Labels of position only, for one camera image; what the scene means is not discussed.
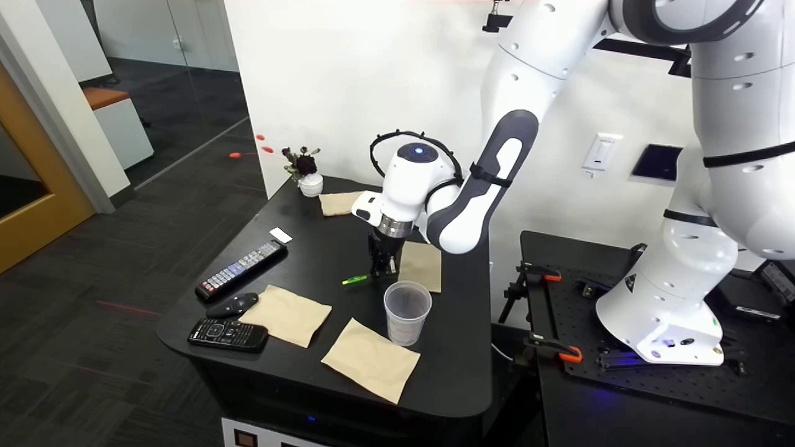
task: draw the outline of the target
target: doorway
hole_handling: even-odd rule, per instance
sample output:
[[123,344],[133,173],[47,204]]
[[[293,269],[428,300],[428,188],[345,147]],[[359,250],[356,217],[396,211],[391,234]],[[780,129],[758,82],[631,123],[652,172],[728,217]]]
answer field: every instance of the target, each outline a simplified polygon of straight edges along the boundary
[[91,217],[73,172],[0,64],[0,273]]

